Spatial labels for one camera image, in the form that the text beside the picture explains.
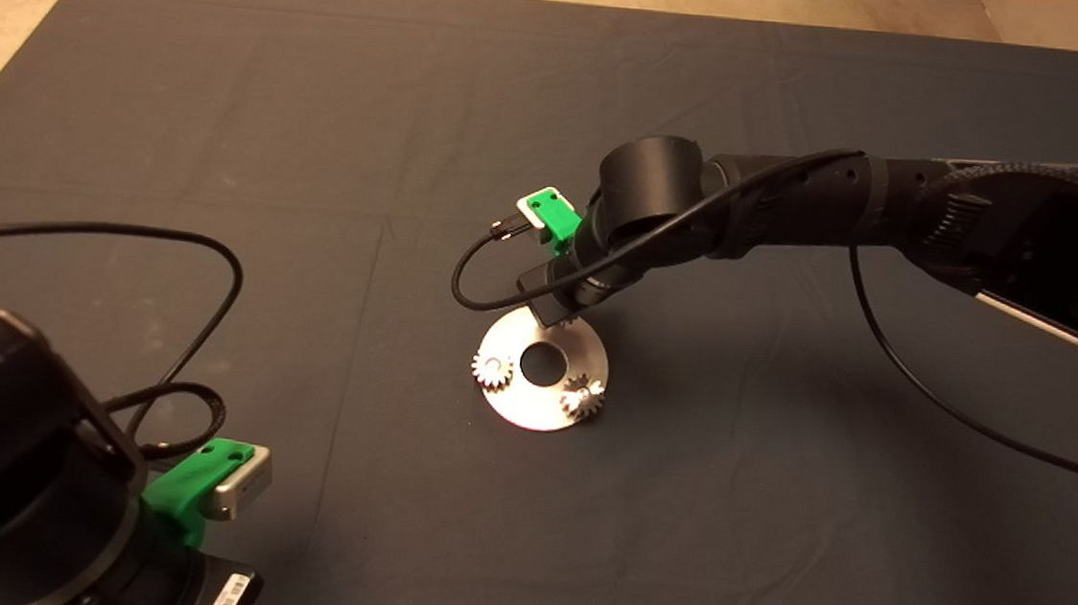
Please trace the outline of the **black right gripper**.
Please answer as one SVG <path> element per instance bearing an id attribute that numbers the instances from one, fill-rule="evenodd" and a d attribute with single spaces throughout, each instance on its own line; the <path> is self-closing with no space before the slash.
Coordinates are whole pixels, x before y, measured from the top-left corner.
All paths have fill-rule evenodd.
<path id="1" fill-rule="evenodd" d="M 559 281 L 563 277 L 576 273 L 577 266 L 565 261 L 547 261 L 536 269 L 528 269 L 516 278 L 515 288 L 519 293 L 531 294 L 527 300 L 527 307 L 534 318 L 542 328 L 568 325 L 573 322 L 600 300 L 602 283 L 597 279 L 581 279 L 572 286 L 561 288 L 561 290 L 549 291 L 544 294 L 534 294 L 534 290 L 542 289 L 552 281 Z"/>

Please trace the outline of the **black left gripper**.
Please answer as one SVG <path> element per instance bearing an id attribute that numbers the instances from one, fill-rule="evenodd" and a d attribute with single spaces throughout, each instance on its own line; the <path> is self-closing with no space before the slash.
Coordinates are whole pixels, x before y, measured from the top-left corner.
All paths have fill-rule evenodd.
<path id="1" fill-rule="evenodd" d="M 263 575 L 236 560 L 201 555 L 192 577 L 189 605 L 259 605 L 266 582 Z"/>

